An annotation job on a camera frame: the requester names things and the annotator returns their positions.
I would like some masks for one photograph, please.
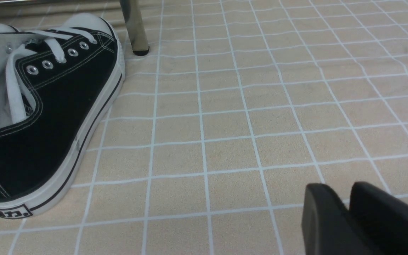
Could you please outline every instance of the black plastic object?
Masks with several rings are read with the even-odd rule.
[[[367,182],[356,182],[349,211],[385,254],[408,255],[408,204]]]
[[[302,231],[306,255],[408,255],[408,205],[356,182],[349,210],[327,185],[306,186]]]
[[[306,255],[383,255],[325,184],[306,186],[301,229]]]

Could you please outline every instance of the sneaker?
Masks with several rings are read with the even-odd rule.
[[[112,26],[88,13],[47,31],[0,34],[7,43],[16,50],[0,50],[0,217],[20,219],[66,194],[125,62]]]

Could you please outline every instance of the black rubber foot cap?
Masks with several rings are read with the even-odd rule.
[[[136,56],[146,56],[149,53],[150,49],[151,49],[151,47],[149,46],[149,48],[147,50],[134,50],[133,53]]]

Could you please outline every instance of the white rubber sole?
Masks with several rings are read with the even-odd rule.
[[[118,58],[105,87],[103,87],[99,97],[81,125],[66,158],[58,171],[42,187],[24,197],[0,203],[1,218],[21,219],[40,215],[55,206],[73,184],[89,141],[103,116],[118,97],[125,80],[123,47],[113,27],[110,24],[108,26],[110,26],[118,41]]]

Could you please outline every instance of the white shoelace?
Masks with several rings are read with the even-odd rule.
[[[88,39],[89,42],[91,42],[92,44],[97,43],[96,39],[89,32],[86,32],[83,30],[71,29],[71,28],[65,28],[65,27],[52,28],[52,30],[62,31],[62,32],[71,33],[71,34],[79,34],[79,35],[84,36],[86,39]],[[72,35],[56,34],[53,32],[46,32],[46,31],[39,31],[39,30],[26,31],[26,32],[46,36],[47,38],[44,39],[44,42],[48,45],[48,47],[50,47],[53,55],[56,58],[56,61],[58,61],[58,63],[66,62],[65,52],[63,48],[61,47],[61,45],[59,44],[59,42],[56,40],[56,38],[68,40],[71,37],[73,37]],[[29,92],[26,87],[24,86],[21,87],[20,84],[18,83],[19,77],[15,71],[15,61],[18,60],[19,58],[34,55],[37,52],[28,50],[25,47],[26,45],[22,44],[20,47],[18,47],[16,50],[14,50],[9,55],[8,57],[9,59],[7,60],[6,69],[5,69],[8,103],[10,107],[10,114],[12,117],[13,124],[19,123],[27,118],[26,111],[24,108],[23,98],[22,98],[22,90],[25,95],[26,93],[29,93]]]

